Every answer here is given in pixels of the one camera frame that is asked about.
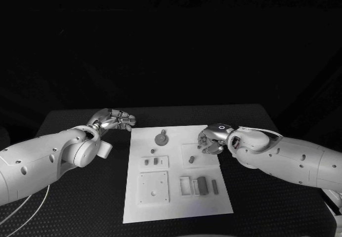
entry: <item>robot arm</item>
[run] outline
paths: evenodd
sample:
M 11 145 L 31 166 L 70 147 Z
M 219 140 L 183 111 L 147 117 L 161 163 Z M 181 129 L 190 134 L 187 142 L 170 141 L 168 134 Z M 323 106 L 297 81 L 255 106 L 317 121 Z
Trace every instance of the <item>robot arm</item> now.
M 203 153 L 219 154 L 223 145 L 248 168 L 300 185 L 342 193 L 342 153 L 297 139 L 268 137 L 261 131 L 213 124 L 199 134 L 212 145 Z
M 99 110 L 86 125 L 20 142 L 0 151 L 0 205 L 51 184 L 64 172 L 85 167 L 95 156 L 106 158 L 111 144 L 100 141 L 108 129 L 131 131 L 135 117 L 112 109 Z

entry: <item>black table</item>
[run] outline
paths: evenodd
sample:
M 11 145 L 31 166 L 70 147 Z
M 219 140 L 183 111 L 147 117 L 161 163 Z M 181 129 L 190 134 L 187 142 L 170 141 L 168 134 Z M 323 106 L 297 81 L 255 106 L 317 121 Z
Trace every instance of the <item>black table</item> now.
M 37 136 L 83 125 L 99 110 L 51 111 Z M 276 131 L 256 104 L 116 108 L 136 117 L 135 127 L 235 124 Z M 12 236 L 142 236 L 227 234 L 237 237 L 331 237 L 336 223 L 318 189 L 291 184 L 258 169 L 245 168 L 227 150 L 219 156 L 233 214 L 122 224 L 129 132 L 109 130 L 103 141 L 113 148 L 106 159 L 95 157 L 85 168 L 66 172 L 50 185 L 46 203 Z M 5 236 L 33 214 L 46 189 L 0 227 Z M 0 219 L 22 200 L 0 207 Z

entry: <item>screw hole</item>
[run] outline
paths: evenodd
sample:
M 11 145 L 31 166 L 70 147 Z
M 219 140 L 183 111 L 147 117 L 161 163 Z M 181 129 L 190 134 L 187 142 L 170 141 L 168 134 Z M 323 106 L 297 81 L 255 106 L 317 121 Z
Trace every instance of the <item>screw hole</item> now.
M 48 159 L 50 159 L 50 162 L 53 163 L 54 162 L 54 156 L 48 155 Z
M 25 168 L 25 167 L 21 167 L 20 171 L 21 171 L 21 174 L 22 174 L 22 175 L 27 174 L 27 168 Z

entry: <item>black background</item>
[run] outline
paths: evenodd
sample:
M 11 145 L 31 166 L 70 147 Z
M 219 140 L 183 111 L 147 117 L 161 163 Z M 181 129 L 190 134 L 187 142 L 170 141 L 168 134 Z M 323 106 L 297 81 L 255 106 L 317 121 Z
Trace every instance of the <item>black background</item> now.
M 284 136 L 340 149 L 337 0 L 15 5 L 1 35 L 11 143 L 50 110 L 259 103 Z

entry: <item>white cable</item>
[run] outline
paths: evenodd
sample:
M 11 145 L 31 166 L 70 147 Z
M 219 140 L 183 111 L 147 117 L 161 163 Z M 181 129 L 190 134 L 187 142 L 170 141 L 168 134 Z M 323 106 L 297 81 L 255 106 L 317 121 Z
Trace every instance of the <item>white cable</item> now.
M 47 186 L 46 194 L 44 194 L 44 199 L 46 199 L 46 197 L 47 197 L 48 189 L 50 189 L 50 186 Z M 22 225 L 21 225 L 5 237 L 9 237 L 9 236 L 21 229 L 21 227 L 27 224 L 27 222 L 30 221 L 30 219 L 33 218 L 33 216 L 37 214 L 37 211 L 38 211 L 38 209 L 40 209 L 40 207 L 41 207 L 41 205 L 43 205 L 43 203 L 44 203 L 44 199 L 43 199 L 43 201 L 41 201 L 41 203 L 40 203 L 40 206 L 38 206 L 35 212 L 33 213 L 31 217 L 28 218 L 28 220 L 22 223 Z
M 259 130 L 259 131 L 263 131 L 263 132 L 272 133 L 272 134 L 276 135 L 278 137 L 282 137 L 276 132 L 269 131 L 269 130 L 265 130 L 265 129 L 250 128 L 250 127 L 239 127 L 239 128 L 237 128 L 237 130 L 249 130 L 249 129 L 253 129 L 253 130 Z
M 0 222 L 0 225 L 5 222 L 5 220 L 15 214 L 15 212 L 18 211 L 18 209 L 21 208 L 21 206 L 24 205 L 25 201 L 30 199 L 31 195 L 27 197 L 27 199 L 24 200 L 24 202 L 21 203 L 21 205 L 15 208 L 15 210 L 11 212 L 11 214 L 4 218 L 4 220 Z

